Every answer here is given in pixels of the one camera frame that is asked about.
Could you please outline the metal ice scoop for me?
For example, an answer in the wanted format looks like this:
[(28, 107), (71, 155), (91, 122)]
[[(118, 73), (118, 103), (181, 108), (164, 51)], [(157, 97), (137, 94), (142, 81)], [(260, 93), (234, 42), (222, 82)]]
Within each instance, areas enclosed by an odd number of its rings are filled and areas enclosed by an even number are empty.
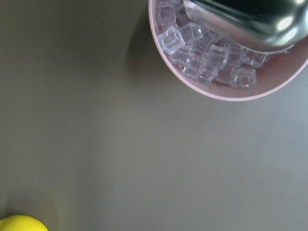
[(190, 20), (251, 51), (285, 51), (308, 35), (306, 0), (185, 0)]

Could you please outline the pink bowl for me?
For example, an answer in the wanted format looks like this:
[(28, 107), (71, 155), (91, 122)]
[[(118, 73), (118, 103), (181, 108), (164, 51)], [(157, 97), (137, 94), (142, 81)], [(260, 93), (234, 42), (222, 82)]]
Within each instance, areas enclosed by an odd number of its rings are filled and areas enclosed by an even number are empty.
[(197, 82), (184, 76), (177, 66), (169, 61), (158, 42), (157, 35), (162, 31), (156, 21), (157, 1), (148, 1), (148, 15), (152, 37), (163, 61), (181, 82), (194, 91), (210, 98), (241, 102), (262, 98), (276, 92), (290, 83), (300, 72), (308, 67), (308, 38), (304, 38), (293, 46), (291, 53), (273, 55), (265, 67), (257, 71), (257, 83), (249, 90), (233, 89), (227, 85), (213, 82), (209, 85)]

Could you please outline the clear ice cubes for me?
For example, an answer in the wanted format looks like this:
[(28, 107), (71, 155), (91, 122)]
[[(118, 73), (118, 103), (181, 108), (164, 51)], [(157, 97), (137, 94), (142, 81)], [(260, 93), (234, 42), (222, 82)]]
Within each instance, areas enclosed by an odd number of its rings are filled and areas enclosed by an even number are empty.
[(181, 75), (205, 85), (251, 89), (258, 71), (276, 57), (242, 48), (199, 26), (188, 18), (181, 0), (156, 1), (154, 21), (159, 48), (169, 63)]

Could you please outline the upper whole lemon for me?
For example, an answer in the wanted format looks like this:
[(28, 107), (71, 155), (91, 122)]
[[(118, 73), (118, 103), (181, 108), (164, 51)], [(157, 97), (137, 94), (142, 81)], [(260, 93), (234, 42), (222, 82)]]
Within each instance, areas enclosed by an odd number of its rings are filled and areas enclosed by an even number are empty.
[(0, 220), (1, 231), (48, 231), (39, 220), (25, 215), (14, 215)]

